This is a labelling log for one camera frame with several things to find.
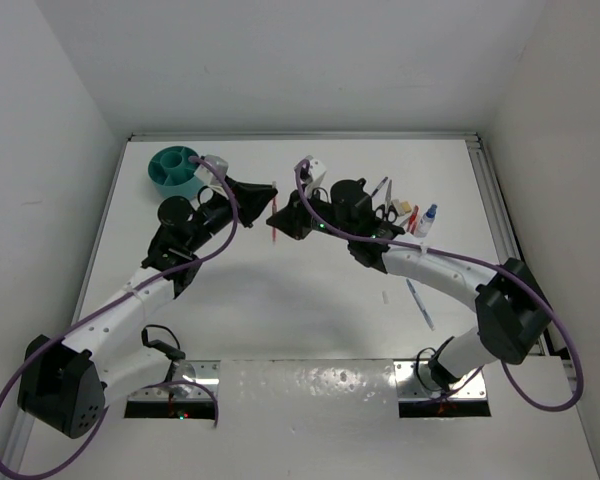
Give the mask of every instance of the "scissors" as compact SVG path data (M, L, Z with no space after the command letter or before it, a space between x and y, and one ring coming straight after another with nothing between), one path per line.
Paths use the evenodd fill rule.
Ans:
M384 220L385 222L393 223L398 219L398 211L393 205L391 205L391 187L393 180L389 180L389 186L387 187L387 193L384 196L384 204L376 208L376 217Z

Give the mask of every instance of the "white wall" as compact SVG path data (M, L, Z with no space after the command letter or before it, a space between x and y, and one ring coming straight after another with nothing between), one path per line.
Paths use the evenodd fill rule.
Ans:
M71 320L120 148L35 3L0 0L0 388Z
M544 0L37 0L115 128L475 130Z
M600 469L600 0L552 0L488 135L520 241L573 332Z

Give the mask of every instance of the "pen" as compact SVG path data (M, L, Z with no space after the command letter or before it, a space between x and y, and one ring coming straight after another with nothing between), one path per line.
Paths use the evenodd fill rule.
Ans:
M407 287L409 287L409 291L411 292L411 295L413 295L413 299L416 301L416 305L418 305L418 308L420 309L420 312L422 313L422 316L424 317L424 321L427 322L427 325L429 325L429 328L431 329L431 331L434 331L436 329L436 326L433 324L433 320L431 320L431 317L429 316L429 312L427 312L427 308L424 306L424 303L422 303L422 299L420 298L420 295L418 295L418 292L416 292L416 289L413 286L413 283L411 283L411 280L409 280L407 278Z
M375 190L373 192L371 192L371 198L376 196L376 194L380 191L380 189L382 187L384 187L384 184L387 183L387 180L389 180L389 177L384 177L382 180L380 180L380 183L378 184L378 186L375 188Z

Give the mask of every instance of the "blue cap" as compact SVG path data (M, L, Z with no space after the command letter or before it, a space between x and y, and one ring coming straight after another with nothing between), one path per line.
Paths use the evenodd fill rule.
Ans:
M427 210L425 215L429 218L436 218L436 210L438 210L438 206L434 203L429 207L429 210Z

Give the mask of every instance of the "black scissors handle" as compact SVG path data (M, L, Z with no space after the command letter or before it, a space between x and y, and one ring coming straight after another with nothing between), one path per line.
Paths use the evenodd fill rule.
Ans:
M385 222L393 223L398 219L398 211L393 205L390 205L389 208L386 205L380 205L376 208L376 217Z

